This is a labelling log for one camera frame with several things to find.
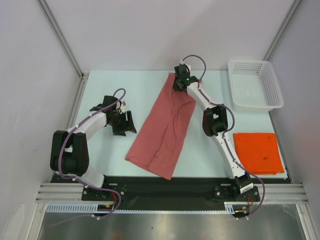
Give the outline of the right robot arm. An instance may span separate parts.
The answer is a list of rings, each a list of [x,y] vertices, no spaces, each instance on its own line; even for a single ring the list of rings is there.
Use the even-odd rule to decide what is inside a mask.
[[[230,109],[224,104],[214,103],[213,99],[204,91],[200,80],[191,75],[191,68],[187,64],[180,63],[174,67],[174,72],[175,78],[172,88],[175,91],[188,94],[202,109],[203,132],[217,145],[225,161],[227,172],[232,180],[231,196],[237,201],[242,201],[248,196],[249,190],[253,189],[254,184],[231,145],[227,116]]]

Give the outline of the pink red t shirt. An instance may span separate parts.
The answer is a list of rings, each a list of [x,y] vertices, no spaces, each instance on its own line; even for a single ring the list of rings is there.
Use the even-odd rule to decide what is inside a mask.
[[[169,73],[125,160],[166,180],[171,180],[184,146],[196,101],[173,89]]]

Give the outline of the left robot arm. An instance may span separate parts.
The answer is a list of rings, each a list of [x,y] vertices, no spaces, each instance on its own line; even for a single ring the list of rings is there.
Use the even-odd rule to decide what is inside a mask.
[[[110,196],[111,188],[104,184],[106,177],[91,164],[88,141],[98,130],[111,126],[114,136],[136,133],[132,112],[125,110],[125,102],[114,95],[106,95],[103,102],[92,107],[88,116],[66,130],[57,130],[52,137],[50,168],[63,178],[79,180],[93,188],[100,200]]]

